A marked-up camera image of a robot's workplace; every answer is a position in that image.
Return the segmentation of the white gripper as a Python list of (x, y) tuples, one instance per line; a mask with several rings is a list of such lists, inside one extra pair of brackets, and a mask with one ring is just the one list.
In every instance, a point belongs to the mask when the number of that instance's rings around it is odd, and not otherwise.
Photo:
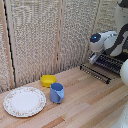
[(91, 64), (94, 64), (98, 58), (99, 58), (99, 54), (98, 54), (98, 53), (92, 53), (92, 54), (89, 56), (89, 62), (90, 62)]

